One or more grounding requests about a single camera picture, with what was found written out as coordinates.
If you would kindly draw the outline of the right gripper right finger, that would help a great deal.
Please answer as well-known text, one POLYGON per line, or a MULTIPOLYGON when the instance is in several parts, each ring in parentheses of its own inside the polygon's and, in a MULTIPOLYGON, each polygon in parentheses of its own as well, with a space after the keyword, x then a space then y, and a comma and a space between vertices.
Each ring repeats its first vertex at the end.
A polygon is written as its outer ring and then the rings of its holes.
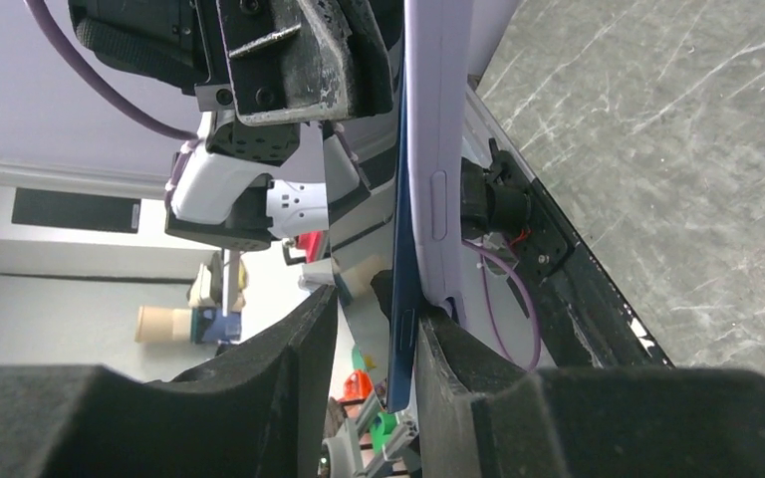
POLYGON ((750 370, 525 371, 437 310, 416 364, 427 477, 765 477, 765 376, 750 370))

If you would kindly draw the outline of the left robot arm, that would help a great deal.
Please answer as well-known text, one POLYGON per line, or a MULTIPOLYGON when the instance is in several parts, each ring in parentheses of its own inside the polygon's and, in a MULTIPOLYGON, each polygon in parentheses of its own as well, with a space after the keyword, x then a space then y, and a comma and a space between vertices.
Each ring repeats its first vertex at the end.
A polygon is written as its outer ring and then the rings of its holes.
POLYGON ((399 1, 73 1, 108 67, 196 99, 166 186, 169 235, 225 249, 392 215, 399 1))

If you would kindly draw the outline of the lavender phone case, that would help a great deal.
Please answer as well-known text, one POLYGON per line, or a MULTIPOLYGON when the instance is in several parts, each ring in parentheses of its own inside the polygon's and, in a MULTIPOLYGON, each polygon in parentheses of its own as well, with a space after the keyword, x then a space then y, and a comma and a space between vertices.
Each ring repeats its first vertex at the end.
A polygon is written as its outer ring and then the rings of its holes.
POLYGON ((406 1, 407 159, 423 300, 470 326, 460 224, 471 1, 406 1))

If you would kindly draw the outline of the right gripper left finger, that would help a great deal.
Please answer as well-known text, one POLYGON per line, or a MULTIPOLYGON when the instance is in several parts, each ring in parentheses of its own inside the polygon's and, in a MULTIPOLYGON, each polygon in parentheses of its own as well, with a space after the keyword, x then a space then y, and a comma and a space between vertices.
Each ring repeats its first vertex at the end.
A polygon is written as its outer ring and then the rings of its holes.
POLYGON ((170 381, 0 366, 0 477, 313 477, 338 328, 325 286, 170 381))

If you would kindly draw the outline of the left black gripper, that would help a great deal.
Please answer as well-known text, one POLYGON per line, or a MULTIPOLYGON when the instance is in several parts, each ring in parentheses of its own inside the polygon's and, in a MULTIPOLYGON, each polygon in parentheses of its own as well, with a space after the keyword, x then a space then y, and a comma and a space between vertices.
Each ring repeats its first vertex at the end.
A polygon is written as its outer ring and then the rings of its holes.
POLYGON ((391 1, 70 1, 104 65, 234 107, 251 126, 351 120, 394 106, 381 25, 391 1))

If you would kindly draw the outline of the dark blue phone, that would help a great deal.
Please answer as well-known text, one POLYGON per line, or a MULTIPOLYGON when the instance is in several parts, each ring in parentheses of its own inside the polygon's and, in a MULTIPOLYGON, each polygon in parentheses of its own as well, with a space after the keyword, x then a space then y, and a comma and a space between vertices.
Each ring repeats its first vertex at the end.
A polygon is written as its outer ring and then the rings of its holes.
POLYGON ((389 364, 386 411, 405 410, 410 403, 415 357, 417 315, 422 306, 411 219, 407 159, 406 65, 400 62, 399 113, 397 124, 396 192, 391 268, 391 318, 389 321, 389 364))

